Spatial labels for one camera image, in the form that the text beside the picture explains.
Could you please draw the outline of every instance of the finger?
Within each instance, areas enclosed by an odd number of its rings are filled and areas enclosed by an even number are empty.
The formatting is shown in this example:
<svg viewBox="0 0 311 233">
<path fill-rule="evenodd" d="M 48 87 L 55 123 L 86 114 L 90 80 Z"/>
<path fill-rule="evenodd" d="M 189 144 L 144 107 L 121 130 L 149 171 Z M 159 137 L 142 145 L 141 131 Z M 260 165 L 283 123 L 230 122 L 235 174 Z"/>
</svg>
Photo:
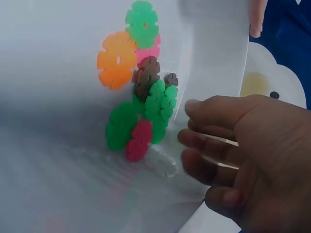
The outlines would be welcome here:
<svg viewBox="0 0 311 233">
<path fill-rule="evenodd" d="M 189 129 L 181 130 L 178 134 L 178 140 L 186 147 L 196 148 L 217 162 L 239 167 L 244 161 L 244 156 L 239 147 L 208 138 Z"/>
<path fill-rule="evenodd" d="M 268 0 L 250 0 L 248 6 L 248 17 L 250 22 L 250 34 L 254 38 L 258 38 L 262 32 L 262 24 L 264 12 L 267 7 Z"/>
<path fill-rule="evenodd" d="M 211 210 L 237 222 L 244 202 L 243 192 L 229 187 L 211 187 L 205 195 L 205 204 Z"/>
<path fill-rule="evenodd" d="M 236 141 L 233 131 L 226 128 L 213 125 L 199 126 L 191 119 L 188 121 L 188 128 L 199 133 Z"/>
<path fill-rule="evenodd" d="M 207 161 L 197 149 L 183 151 L 181 158 L 185 172 L 197 181 L 206 185 L 233 186 L 237 170 Z"/>
<path fill-rule="evenodd" d="M 189 100 L 185 108 L 190 119 L 197 125 L 214 125 L 234 130 L 239 120 L 261 100 L 259 96 L 214 96 L 205 101 Z"/>
</svg>

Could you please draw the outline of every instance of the hand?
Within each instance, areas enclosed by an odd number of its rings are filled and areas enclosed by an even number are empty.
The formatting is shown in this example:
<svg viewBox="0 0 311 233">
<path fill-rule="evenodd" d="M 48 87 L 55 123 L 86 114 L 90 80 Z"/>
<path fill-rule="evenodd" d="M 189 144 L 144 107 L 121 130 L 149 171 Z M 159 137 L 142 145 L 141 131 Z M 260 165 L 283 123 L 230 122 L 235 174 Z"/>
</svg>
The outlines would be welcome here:
<svg viewBox="0 0 311 233">
<path fill-rule="evenodd" d="M 178 135 L 189 148 L 182 153 L 183 167 L 211 185 L 205 196 L 210 209 L 245 233 L 311 232 L 310 111 L 264 96 L 215 96 L 188 101 L 186 112 L 189 129 Z"/>
<path fill-rule="evenodd" d="M 268 0 L 249 0 L 248 18 L 250 22 L 250 31 L 252 37 L 258 38 L 262 32 L 264 12 Z"/>
</svg>

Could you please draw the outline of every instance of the black dot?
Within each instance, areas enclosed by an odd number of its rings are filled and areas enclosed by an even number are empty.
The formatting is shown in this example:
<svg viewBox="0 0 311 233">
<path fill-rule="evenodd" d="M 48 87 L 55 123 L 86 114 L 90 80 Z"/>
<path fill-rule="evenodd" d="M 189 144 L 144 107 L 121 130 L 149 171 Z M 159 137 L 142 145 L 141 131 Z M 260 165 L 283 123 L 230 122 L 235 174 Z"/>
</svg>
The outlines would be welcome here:
<svg viewBox="0 0 311 233">
<path fill-rule="evenodd" d="M 280 94 L 278 92 L 276 92 L 276 91 L 272 91 L 270 93 L 270 97 L 278 100 L 280 98 Z"/>
</svg>

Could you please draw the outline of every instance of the yellow circle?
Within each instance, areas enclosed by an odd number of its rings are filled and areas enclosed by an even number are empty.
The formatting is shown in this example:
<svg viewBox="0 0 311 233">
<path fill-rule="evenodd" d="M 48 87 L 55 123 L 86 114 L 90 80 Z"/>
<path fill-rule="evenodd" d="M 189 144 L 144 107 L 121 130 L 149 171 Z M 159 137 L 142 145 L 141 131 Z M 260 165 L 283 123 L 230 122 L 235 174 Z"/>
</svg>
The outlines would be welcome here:
<svg viewBox="0 0 311 233">
<path fill-rule="evenodd" d="M 244 75 L 240 97 L 250 95 L 267 96 L 269 92 L 269 82 L 263 74 L 252 72 Z"/>
</svg>

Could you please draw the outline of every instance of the orange snowflake block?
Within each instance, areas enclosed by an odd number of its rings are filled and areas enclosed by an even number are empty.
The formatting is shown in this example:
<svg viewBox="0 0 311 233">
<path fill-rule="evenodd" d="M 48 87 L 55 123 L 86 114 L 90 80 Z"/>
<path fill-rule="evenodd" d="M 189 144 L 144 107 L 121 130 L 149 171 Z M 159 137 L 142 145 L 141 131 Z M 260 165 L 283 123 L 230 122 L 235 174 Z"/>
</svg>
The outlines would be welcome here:
<svg viewBox="0 0 311 233">
<path fill-rule="evenodd" d="M 117 32 L 109 35 L 103 42 L 105 51 L 100 51 L 97 57 L 97 69 L 102 71 L 99 79 L 111 90 L 121 89 L 132 79 L 136 67 L 137 49 L 128 32 Z"/>
</svg>

